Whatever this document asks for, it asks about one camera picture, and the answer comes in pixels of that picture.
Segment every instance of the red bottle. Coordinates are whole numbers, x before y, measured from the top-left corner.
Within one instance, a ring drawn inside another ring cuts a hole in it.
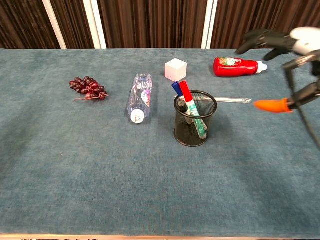
[[[262,61],[244,60],[238,57],[217,57],[213,62],[213,71],[217,77],[239,77],[260,74],[267,70]]]

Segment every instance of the black mesh pen holder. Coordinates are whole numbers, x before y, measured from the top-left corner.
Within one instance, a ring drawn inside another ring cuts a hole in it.
[[[191,116],[178,96],[174,99],[175,126],[174,137],[182,145],[197,147],[204,144],[210,132],[211,118],[217,110],[217,101],[203,91],[190,91],[199,116]]]

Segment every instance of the white cube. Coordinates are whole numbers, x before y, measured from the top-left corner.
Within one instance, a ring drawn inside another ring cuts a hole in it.
[[[187,63],[177,58],[168,61],[164,65],[164,76],[174,82],[184,79],[187,76]]]

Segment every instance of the white bottle cap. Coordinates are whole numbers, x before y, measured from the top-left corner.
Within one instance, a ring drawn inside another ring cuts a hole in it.
[[[140,124],[145,119],[145,113],[141,109],[134,109],[131,112],[130,118],[131,118],[131,121],[134,122],[135,124]]]
[[[257,63],[258,63],[258,69],[255,74],[260,74],[262,71],[267,70],[268,66],[263,64],[262,61],[257,61]]]

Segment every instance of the marker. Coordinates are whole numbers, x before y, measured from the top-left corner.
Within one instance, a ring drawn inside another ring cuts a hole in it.
[[[172,83],[172,87],[175,90],[176,94],[178,94],[179,98],[183,101],[186,101],[184,94],[182,93],[182,90],[180,88],[179,82],[175,81],[174,83]]]
[[[184,102],[186,102],[186,100],[185,100],[185,97],[184,97],[184,94],[183,94],[183,92],[182,92],[182,90],[181,90],[181,87],[180,87],[180,85],[179,85],[179,82],[177,82],[177,81],[175,81],[174,83],[172,83],[172,87],[173,87],[173,89],[175,90],[175,92],[176,92],[176,94],[179,96],[179,98],[181,99],[181,100],[183,100]],[[181,111],[181,112],[183,112],[184,114],[187,114],[187,115],[190,115],[191,116],[191,112],[190,112],[190,110],[189,110],[189,108],[188,108],[188,106],[186,106],[187,107],[187,111]],[[188,123],[188,124],[192,124],[192,121],[190,121],[190,119],[191,118],[185,118],[185,120],[186,120],[186,122]],[[203,124],[203,126],[204,126],[204,130],[207,130],[208,128],[207,128],[207,125],[204,123],[204,121],[201,119],[201,122],[202,122],[202,124]]]
[[[176,102],[176,105],[180,112],[190,115],[190,110],[184,100],[178,99],[178,101]],[[184,118],[188,124],[192,124],[194,122],[193,119],[190,117],[185,116]]]
[[[185,103],[189,107],[191,116],[199,117],[199,112],[197,110],[197,106],[195,104],[194,98],[192,97],[192,94],[189,90],[189,87],[187,85],[187,82],[184,80],[179,83],[180,88],[182,90]],[[194,119],[194,125],[195,128],[199,134],[200,139],[205,139],[207,137],[206,130],[205,130],[205,125],[203,125],[203,121],[201,119]]]

